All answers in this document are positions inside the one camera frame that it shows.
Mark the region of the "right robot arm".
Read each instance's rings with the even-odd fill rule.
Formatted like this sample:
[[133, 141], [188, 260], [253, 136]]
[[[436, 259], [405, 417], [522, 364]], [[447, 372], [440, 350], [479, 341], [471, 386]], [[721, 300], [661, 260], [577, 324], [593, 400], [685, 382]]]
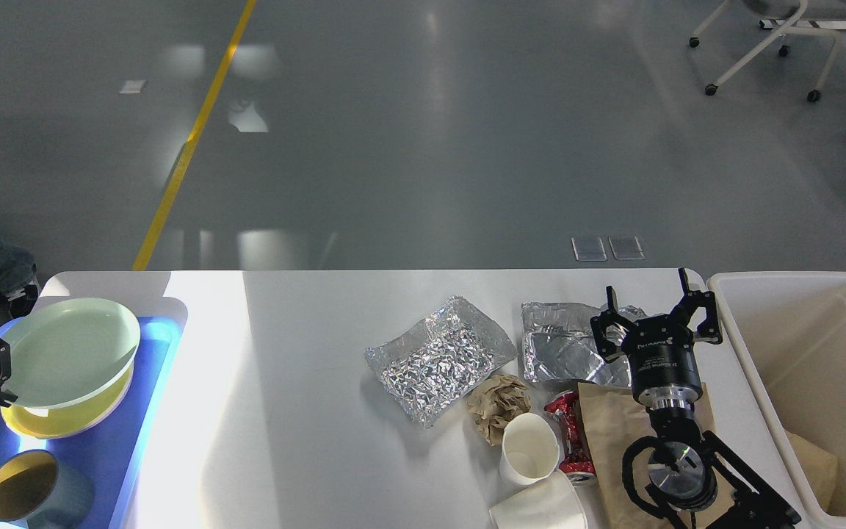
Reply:
[[795, 528], [802, 516], [718, 435], [703, 429], [695, 405], [703, 388], [695, 346], [722, 344], [715, 294], [691, 288], [679, 269], [682, 296], [667, 313], [631, 320], [607, 286], [607, 307], [590, 319], [595, 351], [608, 364], [625, 359], [632, 398], [647, 412], [652, 435], [624, 451], [622, 486], [640, 510], [675, 528], [695, 528], [711, 508], [718, 479], [732, 488], [732, 505], [712, 528]]

